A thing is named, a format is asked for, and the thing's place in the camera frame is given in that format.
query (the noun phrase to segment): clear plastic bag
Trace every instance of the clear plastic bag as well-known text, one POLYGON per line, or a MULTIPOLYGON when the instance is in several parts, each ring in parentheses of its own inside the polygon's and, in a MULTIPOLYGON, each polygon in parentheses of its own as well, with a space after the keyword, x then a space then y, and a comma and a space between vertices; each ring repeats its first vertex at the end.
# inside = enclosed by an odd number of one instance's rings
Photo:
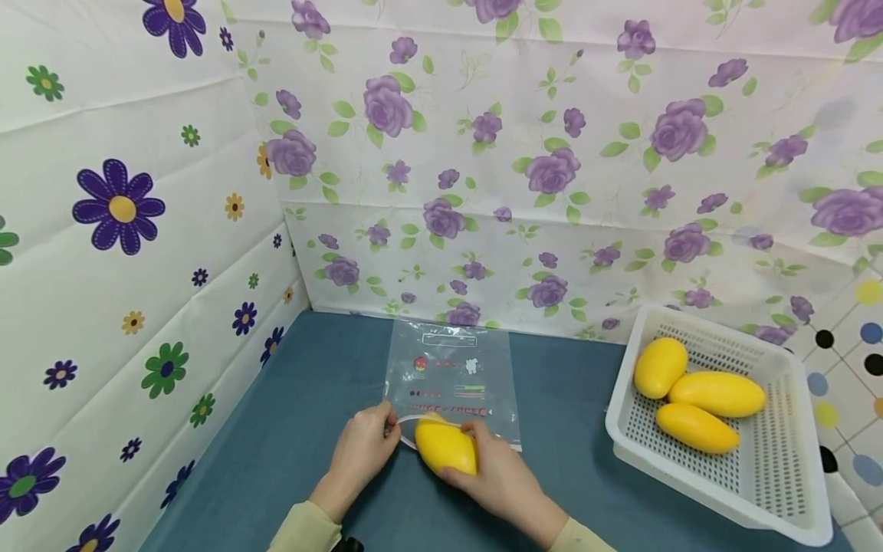
MULTIPOLYGON (((481 417, 521 450, 508 332, 396 320, 383 396, 399 418, 437 412, 459 424, 481 417)), ((402 430, 412 438, 413 427, 402 430)))

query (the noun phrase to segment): blue table surface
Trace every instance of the blue table surface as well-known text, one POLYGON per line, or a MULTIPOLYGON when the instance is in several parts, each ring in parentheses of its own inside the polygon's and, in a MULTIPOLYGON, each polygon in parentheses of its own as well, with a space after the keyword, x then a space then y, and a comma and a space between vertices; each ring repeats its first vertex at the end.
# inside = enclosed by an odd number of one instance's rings
MULTIPOLYGON (((262 552, 322 476, 353 413, 383 392, 392 322, 306 312, 195 466, 142 552, 262 552)), ((619 552, 849 552, 744 529, 613 454, 604 409, 625 348, 511 335, 525 462, 572 517, 619 552)), ((366 552, 537 550, 399 446, 343 522, 366 552)))

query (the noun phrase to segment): beige sleeve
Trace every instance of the beige sleeve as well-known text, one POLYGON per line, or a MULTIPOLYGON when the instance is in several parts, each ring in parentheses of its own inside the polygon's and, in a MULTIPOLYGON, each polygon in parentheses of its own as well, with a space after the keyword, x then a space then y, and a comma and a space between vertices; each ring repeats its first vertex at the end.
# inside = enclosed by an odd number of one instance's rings
POLYGON ((340 526, 307 501, 291 507, 267 552, 330 552, 340 539, 340 526))
POLYGON ((580 525, 574 518, 558 533, 549 552, 616 552, 601 538, 580 525))

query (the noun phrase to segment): mango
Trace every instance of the mango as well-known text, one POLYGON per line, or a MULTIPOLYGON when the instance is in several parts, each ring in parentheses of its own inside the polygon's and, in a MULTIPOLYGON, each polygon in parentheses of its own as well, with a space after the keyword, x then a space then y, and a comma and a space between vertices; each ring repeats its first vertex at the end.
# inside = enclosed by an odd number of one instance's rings
POLYGON ((732 427, 697 406, 663 405, 656 411, 656 423, 683 444, 708 454, 726 454, 739 446, 739 434, 732 427))
POLYGON ((687 348, 677 339, 654 339, 635 363, 635 387, 647 398, 663 398, 687 369, 687 348))
POLYGON ((668 401, 701 408, 715 416, 745 418, 763 410, 766 394, 757 383, 729 372, 694 372, 672 386, 668 401))

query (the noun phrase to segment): white plastic basket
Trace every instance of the white plastic basket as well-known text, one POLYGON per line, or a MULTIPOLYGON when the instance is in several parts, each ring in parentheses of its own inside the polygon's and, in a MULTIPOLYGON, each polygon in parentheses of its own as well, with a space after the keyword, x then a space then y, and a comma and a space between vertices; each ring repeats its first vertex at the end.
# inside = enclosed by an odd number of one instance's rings
POLYGON ((804 368, 794 355, 734 329, 664 306, 644 306, 631 331, 606 418, 614 453, 671 488, 752 529, 772 529, 806 546, 833 537, 804 368), (726 455, 699 452, 662 433, 656 409, 635 389, 635 361, 656 337, 690 353, 688 371, 744 375, 764 388, 766 407, 725 420, 740 437, 726 455))

